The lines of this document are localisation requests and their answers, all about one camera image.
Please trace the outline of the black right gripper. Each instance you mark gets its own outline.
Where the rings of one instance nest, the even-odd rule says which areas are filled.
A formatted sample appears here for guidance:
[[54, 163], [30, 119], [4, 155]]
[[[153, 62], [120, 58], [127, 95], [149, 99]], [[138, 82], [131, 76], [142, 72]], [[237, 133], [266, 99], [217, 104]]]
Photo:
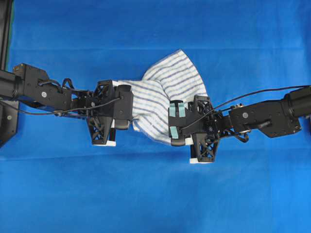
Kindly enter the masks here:
[[214, 110], [209, 97], [196, 95], [188, 107], [190, 120], [195, 121], [186, 128], [192, 139], [190, 163], [213, 163], [220, 140], [230, 136], [229, 131], [233, 128], [230, 117]]

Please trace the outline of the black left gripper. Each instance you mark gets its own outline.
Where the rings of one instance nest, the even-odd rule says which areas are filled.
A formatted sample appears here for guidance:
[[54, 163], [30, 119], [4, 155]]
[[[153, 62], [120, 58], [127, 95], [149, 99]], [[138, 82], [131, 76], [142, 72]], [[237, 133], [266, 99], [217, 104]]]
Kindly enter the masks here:
[[95, 146], [116, 146], [116, 129], [114, 128], [114, 102], [118, 99], [114, 94], [112, 81], [100, 81], [91, 94], [91, 109], [86, 122], [91, 142]]

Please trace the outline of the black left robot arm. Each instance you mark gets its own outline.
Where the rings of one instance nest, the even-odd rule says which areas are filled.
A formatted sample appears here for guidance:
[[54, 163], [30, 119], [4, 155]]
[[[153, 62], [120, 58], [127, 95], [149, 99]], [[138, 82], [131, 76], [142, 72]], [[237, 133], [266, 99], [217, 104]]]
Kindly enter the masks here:
[[18, 115], [23, 103], [40, 110], [39, 116], [81, 119], [87, 123], [91, 142], [96, 146], [116, 145], [117, 124], [127, 122], [121, 109], [130, 86], [112, 80], [99, 81], [95, 90], [74, 88], [71, 79], [52, 80], [46, 71], [21, 63], [12, 72], [0, 72], [0, 144], [17, 133]]

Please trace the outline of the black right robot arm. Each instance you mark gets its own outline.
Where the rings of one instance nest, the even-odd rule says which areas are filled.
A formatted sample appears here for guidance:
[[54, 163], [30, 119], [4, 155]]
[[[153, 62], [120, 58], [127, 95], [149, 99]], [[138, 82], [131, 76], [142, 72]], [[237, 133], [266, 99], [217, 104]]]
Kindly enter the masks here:
[[291, 87], [291, 92], [279, 100], [231, 106], [226, 109], [226, 116], [219, 107], [212, 107], [209, 100], [195, 100], [191, 109], [198, 110], [199, 116], [191, 117], [191, 122], [182, 128], [182, 132], [191, 134], [193, 141], [190, 163], [213, 163], [222, 139], [234, 137], [246, 143], [252, 130], [259, 130], [269, 138], [299, 132], [299, 118], [311, 114], [311, 87]]

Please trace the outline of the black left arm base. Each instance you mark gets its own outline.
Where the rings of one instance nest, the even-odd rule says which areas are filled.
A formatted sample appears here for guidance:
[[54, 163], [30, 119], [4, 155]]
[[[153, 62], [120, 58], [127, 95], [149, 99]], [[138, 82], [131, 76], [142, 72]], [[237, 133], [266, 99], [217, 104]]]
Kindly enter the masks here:
[[7, 143], [17, 133], [18, 111], [0, 106], [0, 147]]

